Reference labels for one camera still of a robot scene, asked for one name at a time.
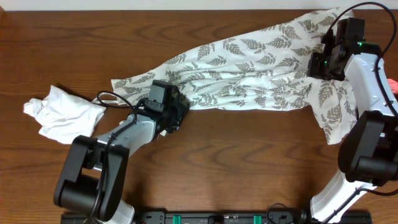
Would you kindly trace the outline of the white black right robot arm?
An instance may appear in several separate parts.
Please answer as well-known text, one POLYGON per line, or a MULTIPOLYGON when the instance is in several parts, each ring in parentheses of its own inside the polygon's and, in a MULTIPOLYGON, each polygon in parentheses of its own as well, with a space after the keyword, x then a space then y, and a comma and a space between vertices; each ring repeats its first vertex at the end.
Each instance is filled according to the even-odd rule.
POLYGON ((366 42, 364 20, 349 17, 328 30, 322 53, 312 54, 308 77, 348 80, 358 120, 341 143, 338 172, 310 201, 303 223, 371 223, 370 215, 346 214, 362 195, 397 180, 397 100, 384 71, 380 46, 366 42))

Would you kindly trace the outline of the white fern print dress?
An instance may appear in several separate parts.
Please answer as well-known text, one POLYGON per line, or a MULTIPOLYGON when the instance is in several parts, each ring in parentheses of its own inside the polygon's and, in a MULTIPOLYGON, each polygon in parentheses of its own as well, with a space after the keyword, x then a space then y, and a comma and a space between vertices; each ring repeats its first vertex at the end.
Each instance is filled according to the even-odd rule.
POLYGON ((352 11, 334 8, 292 21, 201 45, 157 68, 114 79, 118 103, 137 103, 154 80, 176 85, 193 110, 290 111, 310 106, 328 144, 339 143, 356 123, 356 102, 348 81, 307 76, 312 53, 336 18, 352 11))

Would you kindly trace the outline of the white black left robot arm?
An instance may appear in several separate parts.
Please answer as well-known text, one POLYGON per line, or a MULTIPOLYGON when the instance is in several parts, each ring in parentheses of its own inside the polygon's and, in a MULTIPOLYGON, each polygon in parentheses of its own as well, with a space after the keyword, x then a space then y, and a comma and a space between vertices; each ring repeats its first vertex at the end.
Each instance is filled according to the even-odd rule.
POLYGON ((83 215, 84 223, 132 223, 135 209, 122 200, 129 157, 162 131, 176 131, 190 105, 177 86, 154 80, 149 96, 126 120, 95 138, 80 135, 69 149, 53 195, 56 206, 83 215))

